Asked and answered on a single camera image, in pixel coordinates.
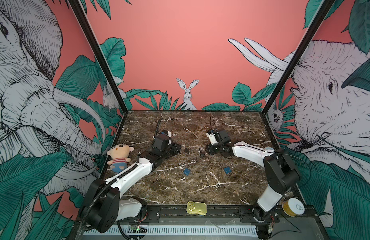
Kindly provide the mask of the blue padlock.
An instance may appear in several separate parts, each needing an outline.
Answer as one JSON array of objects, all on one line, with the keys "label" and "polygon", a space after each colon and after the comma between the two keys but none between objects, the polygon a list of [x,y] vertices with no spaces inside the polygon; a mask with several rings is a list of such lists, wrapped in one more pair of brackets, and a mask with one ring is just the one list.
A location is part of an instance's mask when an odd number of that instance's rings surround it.
[{"label": "blue padlock", "polygon": [[232,173],[232,170],[231,170],[231,168],[229,167],[229,166],[226,166],[226,167],[224,167],[224,172],[228,175],[228,174],[231,174]]},{"label": "blue padlock", "polygon": [[184,175],[189,176],[191,174],[191,170],[188,168],[185,168],[183,171]]}]

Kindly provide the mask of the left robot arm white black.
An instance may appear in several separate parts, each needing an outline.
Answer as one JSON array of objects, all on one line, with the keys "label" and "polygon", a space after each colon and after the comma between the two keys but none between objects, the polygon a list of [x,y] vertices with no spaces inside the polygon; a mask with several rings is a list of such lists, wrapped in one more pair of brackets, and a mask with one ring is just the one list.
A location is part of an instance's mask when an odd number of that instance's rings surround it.
[{"label": "left robot arm white black", "polygon": [[180,150],[181,145],[172,140],[171,132],[164,130],[155,134],[152,144],[131,166],[106,180],[93,181],[79,210],[79,232],[82,234],[84,231],[95,229],[104,233],[116,221],[136,217],[143,220],[147,214],[146,202],[139,198],[122,201],[121,197],[163,161],[178,155]]}]

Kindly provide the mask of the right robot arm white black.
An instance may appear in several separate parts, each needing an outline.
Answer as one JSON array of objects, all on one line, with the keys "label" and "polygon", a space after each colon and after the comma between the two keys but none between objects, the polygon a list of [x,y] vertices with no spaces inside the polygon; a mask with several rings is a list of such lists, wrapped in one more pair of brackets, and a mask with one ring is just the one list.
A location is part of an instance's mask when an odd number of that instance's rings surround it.
[{"label": "right robot arm white black", "polygon": [[264,168],[267,187],[252,209],[254,219],[259,223],[270,220],[272,210],[295,184],[300,173],[292,158],[283,149],[260,148],[245,142],[233,143],[226,130],[208,130],[210,143],[205,147],[209,155],[221,154],[249,160]]}]

